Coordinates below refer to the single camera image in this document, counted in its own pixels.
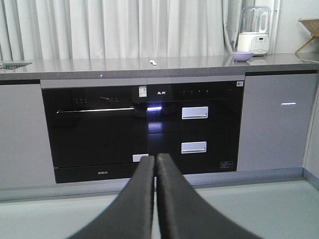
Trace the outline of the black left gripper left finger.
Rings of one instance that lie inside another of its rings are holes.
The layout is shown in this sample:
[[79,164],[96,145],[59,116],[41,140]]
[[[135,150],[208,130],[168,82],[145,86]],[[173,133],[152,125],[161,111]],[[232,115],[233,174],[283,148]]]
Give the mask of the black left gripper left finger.
[[154,212],[153,156],[143,156],[116,199],[71,239],[150,239]]

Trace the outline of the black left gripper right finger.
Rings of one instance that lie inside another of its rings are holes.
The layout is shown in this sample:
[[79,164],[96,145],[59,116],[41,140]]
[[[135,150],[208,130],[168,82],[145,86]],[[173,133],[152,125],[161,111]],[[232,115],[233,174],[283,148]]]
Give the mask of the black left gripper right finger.
[[184,178],[168,153],[158,154],[156,165],[161,238],[258,238],[207,203]]

